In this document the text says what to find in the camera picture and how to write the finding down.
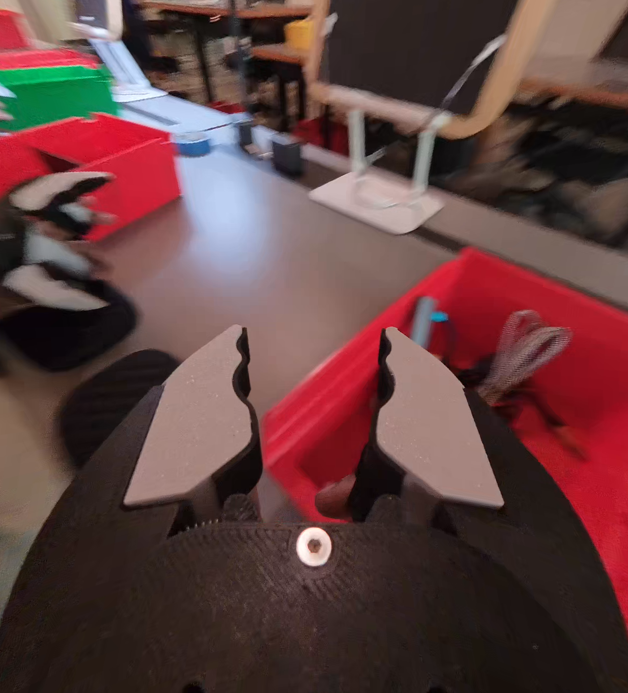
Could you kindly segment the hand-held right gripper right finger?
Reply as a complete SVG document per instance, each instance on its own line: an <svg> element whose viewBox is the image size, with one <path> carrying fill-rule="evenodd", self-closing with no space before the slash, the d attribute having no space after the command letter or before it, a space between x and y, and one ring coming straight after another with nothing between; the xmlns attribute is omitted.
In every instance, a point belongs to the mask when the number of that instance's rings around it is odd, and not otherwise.
<svg viewBox="0 0 628 693"><path fill-rule="evenodd" d="M382 330L378 364L378 407L348 500L353 519L366 520L387 496L410 523L429 523L447 503L502 508L458 378L395 327Z"/></svg>

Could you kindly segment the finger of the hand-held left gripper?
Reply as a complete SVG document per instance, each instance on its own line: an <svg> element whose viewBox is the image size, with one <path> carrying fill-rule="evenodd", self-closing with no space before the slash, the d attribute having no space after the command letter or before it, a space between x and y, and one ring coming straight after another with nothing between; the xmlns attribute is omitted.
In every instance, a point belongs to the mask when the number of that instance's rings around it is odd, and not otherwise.
<svg viewBox="0 0 628 693"><path fill-rule="evenodd" d="M88 198L113 180L105 172L62 172L32 179L9 193L11 207L42 224L53 238L84 238L95 226L116 221L97 212Z"/></svg>
<svg viewBox="0 0 628 693"><path fill-rule="evenodd" d="M19 265L7 271L0 284L37 306L88 312L109 305L82 287L92 279L93 269L93 259L75 243L27 237Z"/></svg>

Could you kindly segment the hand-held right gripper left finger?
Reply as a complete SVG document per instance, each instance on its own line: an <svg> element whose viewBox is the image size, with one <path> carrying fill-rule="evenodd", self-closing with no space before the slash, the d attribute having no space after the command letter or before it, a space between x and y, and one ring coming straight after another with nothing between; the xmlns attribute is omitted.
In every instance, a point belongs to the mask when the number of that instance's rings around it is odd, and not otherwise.
<svg viewBox="0 0 628 693"><path fill-rule="evenodd" d="M128 509L178 503L217 519L228 497L249 495L263 472L249 402L246 328L232 325L165 381L127 487Z"/></svg>

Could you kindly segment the green plastic bin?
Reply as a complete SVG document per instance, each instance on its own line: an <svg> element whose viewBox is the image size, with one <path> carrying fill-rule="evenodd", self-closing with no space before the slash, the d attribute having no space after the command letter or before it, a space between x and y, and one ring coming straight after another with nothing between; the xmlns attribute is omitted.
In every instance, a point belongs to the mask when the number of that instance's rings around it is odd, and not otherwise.
<svg viewBox="0 0 628 693"><path fill-rule="evenodd" d="M14 94L1 98L12 118L0 120L0 131L18 132L72 117L118 114L111 75L103 66L0 70L0 84Z"/></svg>

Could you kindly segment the white board stand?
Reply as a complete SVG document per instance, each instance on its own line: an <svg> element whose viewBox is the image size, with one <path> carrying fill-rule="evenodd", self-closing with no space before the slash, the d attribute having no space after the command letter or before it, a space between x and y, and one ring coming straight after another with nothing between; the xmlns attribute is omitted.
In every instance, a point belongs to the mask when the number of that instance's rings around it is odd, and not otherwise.
<svg viewBox="0 0 628 693"><path fill-rule="evenodd" d="M395 182L386 174L373 170L373 164L386 149L382 147L367 154L364 118L373 115L400 125L410 119L413 105L368 91L327 85L327 95L333 103L347 110L351 171L314 188L309 192L309 198L393 236L402 236L420 228L443 206L440 197L428 191L428 178L437 136L453 117L449 107L476 68L496 53L506 40L507 34L502 33L487 42L444 96L439 108L430 108L419 117L410 183Z"/></svg>
<svg viewBox="0 0 628 693"><path fill-rule="evenodd" d="M112 77L111 93L120 105L159 99L168 93L152 86L151 82L121 41L119 31L91 26L76 20L69 23L72 30L85 38L94 48Z"/></svg>

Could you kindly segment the blue tape roll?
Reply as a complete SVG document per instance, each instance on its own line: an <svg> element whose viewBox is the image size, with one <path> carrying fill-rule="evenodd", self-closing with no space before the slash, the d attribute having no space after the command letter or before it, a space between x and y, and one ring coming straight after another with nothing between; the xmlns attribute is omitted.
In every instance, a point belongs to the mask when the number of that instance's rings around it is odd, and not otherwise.
<svg viewBox="0 0 628 693"><path fill-rule="evenodd" d="M199 158L211 153L211 139L204 132L185 132L172 135L176 152L181 157Z"/></svg>

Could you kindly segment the black board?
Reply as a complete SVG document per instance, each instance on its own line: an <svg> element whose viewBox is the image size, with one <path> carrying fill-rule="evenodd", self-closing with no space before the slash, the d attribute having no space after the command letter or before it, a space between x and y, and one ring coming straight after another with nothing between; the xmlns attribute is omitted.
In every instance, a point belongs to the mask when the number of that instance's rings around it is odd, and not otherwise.
<svg viewBox="0 0 628 693"><path fill-rule="evenodd" d="M114 1L74 1L73 12L78 27L109 32L115 25Z"/></svg>
<svg viewBox="0 0 628 693"><path fill-rule="evenodd" d="M517 1L332 1L324 81L427 108L469 114Z"/></svg>

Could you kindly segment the yellow plastic bin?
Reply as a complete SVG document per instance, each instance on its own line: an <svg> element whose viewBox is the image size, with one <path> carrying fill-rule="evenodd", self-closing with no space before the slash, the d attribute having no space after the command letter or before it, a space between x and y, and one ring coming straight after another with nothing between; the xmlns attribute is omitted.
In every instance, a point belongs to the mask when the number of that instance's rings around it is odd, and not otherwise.
<svg viewBox="0 0 628 693"><path fill-rule="evenodd" d="M285 45L292 51L306 53L312 41L313 21L307 17L286 23L284 26Z"/></svg>

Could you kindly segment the wooden rounded panel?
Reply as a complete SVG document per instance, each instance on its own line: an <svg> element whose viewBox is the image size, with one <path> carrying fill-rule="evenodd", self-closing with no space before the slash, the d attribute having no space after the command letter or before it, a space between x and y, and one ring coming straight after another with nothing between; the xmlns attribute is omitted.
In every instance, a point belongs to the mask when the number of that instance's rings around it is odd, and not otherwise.
<svg viewBox="0 0 628 693"><path fill-rule="evenodd" d="M330 12L331 1L317 1L312 13L313 30L304 68L306 84L312 98L325 106L341 111L347 115L347 110L335 105L327 95L327 85L324 81L324 49L326 40L337 16ZM451 122L443 127L438 134L448 140L465 140L477 135L494 124L504 113L505 109L516 95L525 73L534 59L541 43L541 36L550 23L551 14L559 4L558 1L518 1L509 23L506 42L494 53L495 59L491 65L473 110L464 116L453 114ZM413 136L417 140L419 117L425 115L430 108L414 103L410 111L410 119L402 124L393 124L385 119L366 116L370 120L388 123L403 136Z"/></svg>

